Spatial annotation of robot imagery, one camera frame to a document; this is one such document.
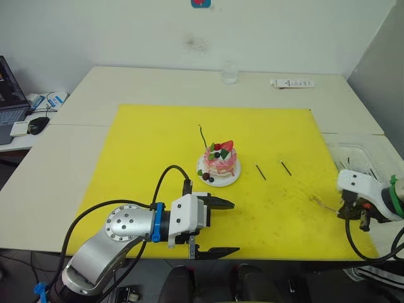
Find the paper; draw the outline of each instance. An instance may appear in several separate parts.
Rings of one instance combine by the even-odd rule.
[[[208,146],[234,141],[241,175],[233,184],[211,187],[199,180],[196,162],[205,146],[198,124]],[[186,170],[194,191],[235,204],[233,210],[212,211],[211,227],[196,237],[201,251],[240,247],[227,257],[233,259],[359,259],[345,236],[345,222],[312,199],[340,207],[338,172],[310,110],[122,105],[78,213],[112,199],[151,203],[161,173],[171,164]],[[167,210],[181,195],[182,183],[175,170],[165,176],[157,201]],[[68,253],[98,232],[112,209],[106,206],[86,216]],[[352,222],[351,230],[365,255],[377,255],[358,222]],[[129,255],[135,256],[139,247]],[[166,242],[149,243],[143,256],[187,258],[187,249],[185,244],[169,249]]]
[[[10,136],[18,137],[26,135],[28,132],[28,123],[28,121],[14,122],[13,128],[10,132]]]

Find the laptop keyboard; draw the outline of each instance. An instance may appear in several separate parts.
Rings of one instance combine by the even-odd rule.
[[[23,113],[24,109],[0,112],[0,126],[13,124],[20,119]]]

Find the green leaf garnish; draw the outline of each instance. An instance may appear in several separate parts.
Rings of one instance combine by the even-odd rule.
[[[220,155],[222,156],[223,160],[225,160],[225,158],[227,157],[228,154],[229,154],[229,152],[225,149],[222,149],[222,151],[220,152]]]

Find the pink cake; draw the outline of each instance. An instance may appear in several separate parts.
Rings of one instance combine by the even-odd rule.
[[[205,171],[210,175],[225,177],[234,176],[237,152],[233,148],[233,141],[214,144],[208,147],[203,155]]]

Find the white table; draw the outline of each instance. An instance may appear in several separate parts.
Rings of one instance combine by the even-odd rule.
[[[316,81],[318,87],[312,90],[279,91],[268,84],[272,78],[293,76],[296,75],[242,73],[238,87],[225,86],[214,72],[93,69],[0,192],[0,229],[7,231],[0,233],[0,246],[60,251],[67,228],[92,178],[117,105],[121,103],[185,104],[187,101],[188,105],[246,107],[264,107],[265,104],[265,107],[305,107],[310,104],[327,143],[354,142],[367,146],[374,158],[386,164],[387,173],[404,172],[400,156],[342,77],[299,75]],[[204,97],[195,93],[194,98],[186,98],[206,84]],[[202,104],[203,99],[207,100],[205,104]],[[343,113],[347,118],[342,122],[338,115]],[[395,225],[388,223],[372,229],[376,231],[372,237],[380,253],[391,245],[389,237],[397,229]]]
[[[315,88],[273,88],[277,78],[309,78]],[[240,73],[226,85],[216,71],[93,68],[52,124],[110,126],[119,104],[312,109],[322,133],[384,134],[342,76]]]

